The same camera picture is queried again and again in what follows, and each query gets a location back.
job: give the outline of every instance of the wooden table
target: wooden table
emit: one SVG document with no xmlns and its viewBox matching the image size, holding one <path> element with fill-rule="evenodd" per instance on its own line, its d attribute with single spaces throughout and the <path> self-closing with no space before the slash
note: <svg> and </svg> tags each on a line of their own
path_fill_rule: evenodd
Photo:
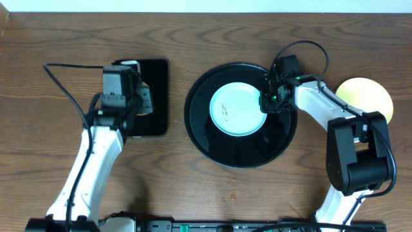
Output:
<svg viewBox="0 0 412 232">
<path fill-rule="evenodd" d="M 350 77 L 383 85 L 395 107 L 389 124 L 398 182 L 367 200 L 357 220 L 412 227 L 412 17 L 376 14 L 17 14 L 0 50 L 0 230 L 22 231 L 56 199 L 79 148 L 81 119 L 44 70 L 44 62 L 109 64 L 169 60 L 169 129 L 165 137 L 129 139 L 111 171 L 100 217 L 130 210 L 144 218 L 276 221 L 308 218 L 330 186 L 326 133 L 299 112 L 296 135 L 275 161 L 232 169 L 203 156 L 187 138 L 186 95 L 207 70 L 243 61 L 268 67 L 284 45 L 311 39 L 330 55 L 331 89 Z M 290 49 L 306 73 L 324 58 L 314 46 Z M 99 71 L 54 68 L 85 108 L 101 92 Z"/>
</svg>

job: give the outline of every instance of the white round plate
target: white round plate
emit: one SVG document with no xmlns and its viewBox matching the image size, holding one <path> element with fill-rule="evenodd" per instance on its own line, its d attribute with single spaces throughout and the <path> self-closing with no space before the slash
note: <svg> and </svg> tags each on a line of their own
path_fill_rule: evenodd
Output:
<svg viewBox="0 0 412 232">
<path fill-rule="evenodd" d="M 254 133 L 267 117 L 260 111 L 259 96 L 259 90 L 246 83 L 233 82 L 222 86 L 214 93 L 209 106 L 213 123 L 232 136 Z"/>
</svg>

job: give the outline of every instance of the white backdrop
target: white backdrop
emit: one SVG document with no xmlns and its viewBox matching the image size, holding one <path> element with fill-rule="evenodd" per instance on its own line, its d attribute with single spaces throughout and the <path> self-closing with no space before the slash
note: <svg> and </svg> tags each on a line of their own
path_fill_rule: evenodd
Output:
<svg viewBox="0 0 412 232">
<path fill-rule="evenodd" d="M 412 13 L 412 0 L 0 0 L 9 12 Z"/>
</svg>

